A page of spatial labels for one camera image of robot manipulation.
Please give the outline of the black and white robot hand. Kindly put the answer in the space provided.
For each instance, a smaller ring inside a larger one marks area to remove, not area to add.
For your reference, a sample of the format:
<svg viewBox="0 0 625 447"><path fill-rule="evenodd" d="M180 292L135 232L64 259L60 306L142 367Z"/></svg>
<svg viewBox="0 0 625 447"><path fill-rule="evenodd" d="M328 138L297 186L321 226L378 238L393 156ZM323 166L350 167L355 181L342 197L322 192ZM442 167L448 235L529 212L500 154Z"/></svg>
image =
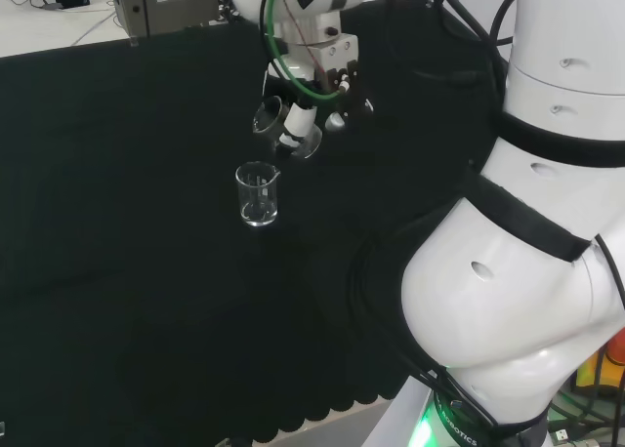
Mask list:
<svg viewBox="0 0 625 447"><path fill-rule="evenodd" d="M309 158L324 133L342 132L374 112L359 80L359 42L342 33L325 43L270 47L264 100L254 130L273 141L276 151Z"/></svg>

